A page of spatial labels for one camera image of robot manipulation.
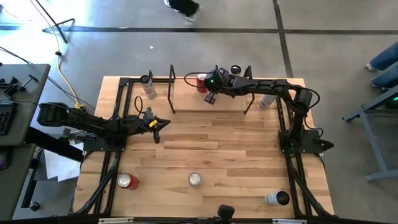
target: gray floor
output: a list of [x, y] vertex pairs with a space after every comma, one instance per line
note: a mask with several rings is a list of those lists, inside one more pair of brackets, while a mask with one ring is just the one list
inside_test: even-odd
[[[78, 26], [186, 27], [183, 18], [165, 7], [163, 0], [43, 2], [58, 21], [74, 17]], [[272, 0], [199, 2], [203, 10], [195, 27], [277, 28]], [[0, 22], [32, 21], [18, 31], [0, 31], [1, 46], [32, 62], [50, 63], [50, 76], [67, 89], [56, 69], [55, 39], [41, 33], [39, 27], [45, 23], [34, 8], [26, 6], [22, 11], [11, 1], [5, 3], [6, 9], [20, 18], [2, 12]], [[398, 1], [394, 0], [280, 0], [279, 6], [285, 29], [398, 29]], [[378, 171], [374, 154], [362, 124], [341, 120], [379, 94], [370, 87], [372, 74], [364, 64], [397, 39], [398, 35], [286, 35], [294, 77], [304, 78], [307, 86], [322, 96], [313, 116], [325, 130], [323, 138], [335, 143], [324, 160], [335, 213], [344, 218], [398, 220], [398, 179], [365, 181], [364, 175]], [[74, 32], [70, 43], [61, 45], [64, 74], [77, 95], [94, 106], [104, 75], [141, 75], [149, 69], [166, 75], [171, 63], [180, 75], [206, 71], [214, 64], [251, 64], [256, 77], [286, 77], [278, 34]], [[20, 63], [2, 52], [0, 61]], [[46, 84], [40, 101], [73, 106], [51, 83]], [[51, 133], [59, 130], [41, 127], [35, 121], [32, 125]], [[73, 180], [39, 184], [36, 201], [57, 206], [43, 206], [36, 213], [18, 209], [14, 218], [66, 214], [73, 184]]]

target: wooden tabletop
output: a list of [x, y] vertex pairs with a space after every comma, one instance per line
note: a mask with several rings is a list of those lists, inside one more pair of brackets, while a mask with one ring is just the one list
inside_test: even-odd
[[[120, 77], [104, 77], [96, 116], [113, 113]], [[304, 86], [301, 78], [289, 78]], [[262, 95], [246, 115], [242, 112], [176, 112], [167, 101], [167, 84], [156, 83], [157, 96], [149, 100], [139, 84], [134, 84], [132, 99], [140, 95], [144, 107], [171, 123], [160, 132], [160, 144], [153, 135], [131, 136], [122, 153], [119, 174], [129, 173], [140, 180], [136, 190], [116, 186], [112, 216], [129, 217], [213, 217], [221, 204], [235, 208], [235, 218], [292, 218], [292, 202], [286, 206], [266, 205], [264, 196], [278, 190], [290, 194], [284, 156], [280, 153], [276, 104], [268, 110], [259, 107]], [[129, 114], [137, 114], [131, 100]], [[308, 125], [313, 125], [309, 113]], [[74, 210], [87, 201], [98, 185], [103, 152], [90, 154], [81, 167]], [[325, 171], [319, 158], [303, 154], [307, 185], [325, 210], [333, 213]], [[188, 185], [188, 175], [199, 172], [203, 185]], [[104, 191], [103, 206], [108, 189]], [[298, 190], [304, 211], [302, 193]]]

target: white paper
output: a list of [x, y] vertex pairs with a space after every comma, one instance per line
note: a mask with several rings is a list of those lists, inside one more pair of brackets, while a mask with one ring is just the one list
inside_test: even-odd
[[[75, 141], [72, 140], [70, 141], [70, 145], [83, 150], [83, 143], [75, 144]], [[44, 154], [48, 179], [58, 176], [58, 181], [63, 181], [80, 175], [80, 162], [59, 156], [47, 150], [44, 151]]]

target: yellow cable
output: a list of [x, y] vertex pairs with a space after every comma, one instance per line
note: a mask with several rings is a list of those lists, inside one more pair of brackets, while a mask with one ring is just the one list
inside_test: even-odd
[[[54, 29], [52, 28], [52, 26], [50, 25], [50, 23], [48, 22], [48, 20], [44, 17], [44, 15], [42, 14], [42, 12], [40, 12], [40, 10], [37, 8], [37, 6], [32, 2], [32, 0], [29, 0], [30, 3], [32, 3], [32, 5], [36, 8], [36, 10], [40, 13], [40, 15], [43, 17], [43, 19], [46, 21], [46, 23], [49, 25], [49, 27], [51, 28], [52, 33], [55, 36], [55, 39], [57, 40], [57, 47], [58, 47], [58, 52], [60, 51], [60, 43], [58, 41], [58, 37], [55, 34]], [[60, 76], [63, 78], [63, 80], [68, 84], [70, 91], [72, 92], [73, 96], [75, 97], [75, 107], [76, 108], [80, 108], [81, 106], [84, 106], [83, 104], [79, 104], [79, 101], [77, 100], [77, 96], [75, 91], [73, 90], [72, 86], [70, 85], [70, 83], [68, 82], [68, 80], [65, 78], [65, 76], [63, 75], [63, 73], [61, 72], [61, 61], [60, 58], [61, 56], [57, 55], [58, 60], [57, 60], [57, 69], [58, 69], [58, 73], [60, 74]]]

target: keyboard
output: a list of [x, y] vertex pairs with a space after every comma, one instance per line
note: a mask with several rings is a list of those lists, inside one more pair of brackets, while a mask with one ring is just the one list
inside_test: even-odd
[[16, 113], [16, 103], [0, 103], [0, 136], [8, 134]]

